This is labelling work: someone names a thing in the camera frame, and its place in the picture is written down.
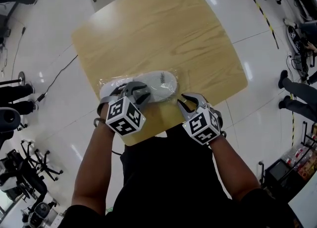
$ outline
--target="wrist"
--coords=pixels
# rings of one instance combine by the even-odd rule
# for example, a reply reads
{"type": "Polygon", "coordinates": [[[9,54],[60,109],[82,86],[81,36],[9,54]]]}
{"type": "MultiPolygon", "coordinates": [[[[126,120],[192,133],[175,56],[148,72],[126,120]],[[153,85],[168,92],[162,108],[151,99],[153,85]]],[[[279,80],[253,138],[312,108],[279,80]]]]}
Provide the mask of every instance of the wrist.
{"type": "Polygon", "coordinates": [[[216,137],[215,139],[211,140],[208,144],[211,147],[214,147],[215,145],[221,144],[221,141],[225,139],[225,137],[223,135],[219,135],[218,137],[216,137]]]}
{"type": "Polygon", "coordinates": [[[96,129],[102,130],[102,131],[107,131],[111,134],[114,134],[114,131],[107,124],[104,124],[102,122],[98,122],[96,129]]]}
{"type": "Polygon", "coordinates": [[[101,109],[100,118],[106,119],[108,114],[109,104],[105,103],[101,109]]]}

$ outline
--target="white shoe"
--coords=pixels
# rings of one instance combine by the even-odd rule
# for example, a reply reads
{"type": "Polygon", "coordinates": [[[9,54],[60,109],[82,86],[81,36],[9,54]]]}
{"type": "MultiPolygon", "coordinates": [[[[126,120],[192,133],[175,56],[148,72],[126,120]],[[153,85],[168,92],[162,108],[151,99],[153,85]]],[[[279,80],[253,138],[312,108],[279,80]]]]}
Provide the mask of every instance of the white shoe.
{"type": "Polygon", "coordinates": [[[153,71],[133,78],[115,78],[105,83],[100,89],[100,99],[109,97],[109,101],[117,101],[118,97],[111,95],[113,90],[131,81],[143,82],[150,88],[151,98],[149,103],[164,101],[177,91],[177,79],[173,74],[166,71],[153,71]]]}
{"type": "Polygon", "coordinates": [[[283,21],[284,21],[284,24],[286,26],[291,26],[291,27],[297,29],[297,24],[294,21],[291,21],[291,20],[289,20],[287,18],[284,18],[283,21]]]}
{"type": "Polygon", "coordinates": [[[39,110],[39,106],[38,106],[38,104],[36,104],[36,103],[35,103],[35,101],[34,101],[34,100],[29,99],[28,101],[33,102],[33,111],[35,111],[35,110],[39,110]]]}
{"type": "Polygon", "coordinates": [[[35,88],[32,86],[32,83],[31,82],[26,82],[25,83],[26,85],[30,85],[31,86],[31,88],[32,88],[32,93],[35,93],[35,88]]]}

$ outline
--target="sneaker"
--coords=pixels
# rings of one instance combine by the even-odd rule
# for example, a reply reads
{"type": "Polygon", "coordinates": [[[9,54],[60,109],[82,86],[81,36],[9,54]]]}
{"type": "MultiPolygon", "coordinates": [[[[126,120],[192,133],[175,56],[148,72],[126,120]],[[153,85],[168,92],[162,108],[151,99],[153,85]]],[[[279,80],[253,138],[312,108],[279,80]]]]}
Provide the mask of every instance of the sneaker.
{"type": "Polygon", "coordinates": [[[291,27],[297,29],[297,24],[294,21],[291,21],[291,20],[286,19],[286,18],[284,18],[283,21],[284,21],[284,24],[286,26],[291,26],[291,27]]]}
{"type": "Polygon", "coordinates": [[[283,71],[281,72],[281,76],[280,76],[279,81],[278,81],[278,87],[279,87],[280,89],[284,88],[282,81],[283,81],[283,79],[287,78],[287,76],[288,76],[287,71],[286,71],[286,70],[283,70],[283,71]]]}
{"type": "Polygon", "coordinates": [[[36,103],[35,103],[35,101],[34,101],[34,100],[29,99],[28,101],[33,102],[33,111],[35,111],[35,110],[39,110],[39,106],[38,106],[38,104],[36,104],[36,103]]]}
{"type": "Polygon", "coordinates": [[[291,98],[291,96],[289,96],[289,95],[285,96],[284,99],[279,102],[278,108],[279,109],[286,108],[285,100],[290,99],[290,98],[291,98]]]}
{"type": "Polygon", "coordinates": [[[25,85],[29,85],[32,88],[32,93],[35,93],[35,88],[32,86],[31,82],[27,82],[25,85]]]}

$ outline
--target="black sleeve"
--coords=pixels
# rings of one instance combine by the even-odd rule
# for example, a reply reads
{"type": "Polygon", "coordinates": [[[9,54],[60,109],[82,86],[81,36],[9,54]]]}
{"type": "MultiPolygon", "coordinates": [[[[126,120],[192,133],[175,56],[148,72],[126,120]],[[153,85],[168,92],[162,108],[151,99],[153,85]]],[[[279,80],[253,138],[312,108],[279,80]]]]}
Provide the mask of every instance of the black sleeve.
{"type": "Polygon", "coordinates": [[[254,227],[294,227],[293,212],[286,203],[270,197],[263,189],[254,189],[240,204],[254,227]]]}
{"type": "Polygon", "coordinates": [[[103,217],[96,211],[82,205],[70,206],[58,228],[102,227],[103,217]]]}

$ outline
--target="wooden table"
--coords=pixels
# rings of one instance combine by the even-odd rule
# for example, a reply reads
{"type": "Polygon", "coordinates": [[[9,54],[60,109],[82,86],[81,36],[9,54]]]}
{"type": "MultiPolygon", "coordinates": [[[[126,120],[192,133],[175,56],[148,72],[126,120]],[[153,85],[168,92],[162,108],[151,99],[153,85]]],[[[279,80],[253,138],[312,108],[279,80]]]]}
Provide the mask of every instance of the wooden table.
{"type": "Polygon", "coordinates": [[[176,98],[198,92],[216,105],[247,86],[239,58],[205,0],[115,0],[72,35],[81,65],[99,97],[100,79],[176,69],[178,94],[149,104],[133,145],[184,121],[176,98]]]}

